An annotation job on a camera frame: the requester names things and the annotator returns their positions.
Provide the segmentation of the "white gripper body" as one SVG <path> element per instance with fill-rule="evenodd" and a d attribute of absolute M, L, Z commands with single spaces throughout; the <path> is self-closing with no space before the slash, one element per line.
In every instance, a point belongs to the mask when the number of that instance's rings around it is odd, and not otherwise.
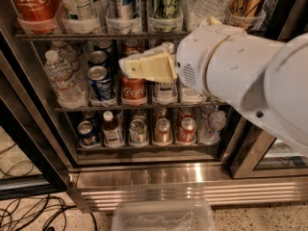
<path fill-rule="evenodd" d="M 217 24 L 199 27 L 183 38 L 176 54 L 176 70 L 182 84 L 201 95 L 210 96 L 206 73 L 211 58 L 225 40 L 245 34 L 242 28 Z"/>

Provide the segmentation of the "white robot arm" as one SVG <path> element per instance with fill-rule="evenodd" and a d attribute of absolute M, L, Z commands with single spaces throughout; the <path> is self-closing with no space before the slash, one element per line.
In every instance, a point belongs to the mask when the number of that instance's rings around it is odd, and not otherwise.
<path fill-rule="evenodd" d="M 224 24 L 199 27 L 175 56 L 161 45 L 123 58 L 130 78 L 181 82 L 231 105 L 248 121 L 308 153 L 308 34 L 289 42 L 249 35 Z"/>

